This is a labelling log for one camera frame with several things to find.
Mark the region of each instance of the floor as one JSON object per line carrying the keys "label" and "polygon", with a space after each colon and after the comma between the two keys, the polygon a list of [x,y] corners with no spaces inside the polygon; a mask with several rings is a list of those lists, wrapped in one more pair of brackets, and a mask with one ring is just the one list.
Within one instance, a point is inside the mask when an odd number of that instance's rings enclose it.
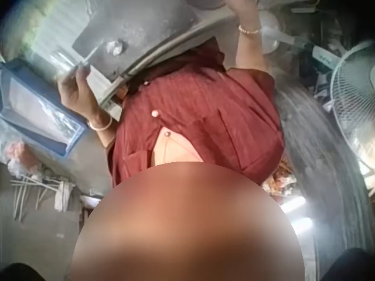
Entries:
{"label": "floor", "polygon": [[79,235],[78,197],[73,195],[68,212],[58,213],[53,209],[53,192],[47,193],[36,211],[37,191],[31,190],[22,221],[14,221],[14,189],[3,165],[0,175],[0,266],[21,262],[46,280],[67,280]]}

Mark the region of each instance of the bangle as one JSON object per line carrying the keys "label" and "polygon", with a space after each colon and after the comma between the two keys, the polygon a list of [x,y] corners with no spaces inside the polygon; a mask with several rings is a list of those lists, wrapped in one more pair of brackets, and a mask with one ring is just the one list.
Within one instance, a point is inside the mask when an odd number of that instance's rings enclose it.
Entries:
{"label": "bangle", "polygon": [[259,28],[259,29],[254,30],[254,31],[249,31],[249,30],[244,29],[242,26],[239,26],[238,29],[241,33],[243,33],[245,35],[254,35],[254,34],[258,34],[258,33],[262,32],[262,28]]}
{"label": "bangle", "polygon": [[107,126],[105,126],[105,127],[103,127],[103,128],[95,128],[94,126],[92,126],[92,124],[90,123],[90,121],[88,122],[88,125],[89,125],[89,127],[90,127],[92,130],[94,130],[94,131],[96,131],[96,132],[102,132],[102,131],[105,131],[105,130],[107,130],[107,129],[112,125],[112,123],[113,123],[113,117],[112,117],[112,115],[109,114],[109,116],[110,116],[110,122],[108,123]]}

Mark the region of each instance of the light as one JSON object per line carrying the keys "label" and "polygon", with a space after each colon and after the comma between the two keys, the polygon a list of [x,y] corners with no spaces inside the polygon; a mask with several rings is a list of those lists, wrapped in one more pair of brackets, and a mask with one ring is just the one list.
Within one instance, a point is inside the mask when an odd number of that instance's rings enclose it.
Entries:
{"label": "light", "polygon": [[304,205],[305,203],[306,203],[305,198],[302,197],[302,196],[299,196],[299,197],[295,197],[292,200],[284,203],[280,207],[284,211],[284,213],[287,214],[287,213],[290,213],[290,212],[298,209],[300,206]]}
{"label": "light", "polygon": [[310,218],[301,218],[300,220],[292,222],[292,227],[297,235],[309,230],[312,226],[313,223]]}

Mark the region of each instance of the sleeve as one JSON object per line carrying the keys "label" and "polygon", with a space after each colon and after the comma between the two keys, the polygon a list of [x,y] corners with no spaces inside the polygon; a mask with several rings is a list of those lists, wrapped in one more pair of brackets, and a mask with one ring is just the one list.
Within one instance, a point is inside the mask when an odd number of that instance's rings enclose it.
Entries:
{"label": "sleeve", "polygon": [[117,186],[121,182],[120,173],[118,171],[117,160],[114,157],[115,144],[116,144],[116,138],[106,148],[108,169],[112,176],[113,187]]}

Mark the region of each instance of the gold bracelet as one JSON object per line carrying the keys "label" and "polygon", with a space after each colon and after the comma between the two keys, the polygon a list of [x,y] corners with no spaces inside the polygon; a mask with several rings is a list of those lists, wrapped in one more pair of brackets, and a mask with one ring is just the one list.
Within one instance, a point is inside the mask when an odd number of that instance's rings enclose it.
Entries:
{"label": "gold bracelet", "polygon": [[249,31],[249,30],[246,30],[244,29],[242,26],[239,26],[238,27],[239,31],[245,35],[255,35],[255,34],[259,34],[262,32],[262,28],[259,28],[257,30],[254,30],[254,31]]}

